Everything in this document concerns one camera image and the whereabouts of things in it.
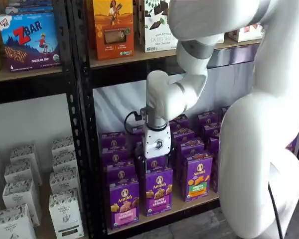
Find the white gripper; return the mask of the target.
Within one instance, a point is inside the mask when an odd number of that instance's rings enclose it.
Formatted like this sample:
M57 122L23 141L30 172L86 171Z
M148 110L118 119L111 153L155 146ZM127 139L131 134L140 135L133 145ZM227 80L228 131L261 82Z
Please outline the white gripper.
M151 129L144 126L142 139L144 154L136 157L136 173L138 179L143 179L146 173L146 159L166 155L166 167L174 168L175 147L171 146L171 132L169 123L161 129Z

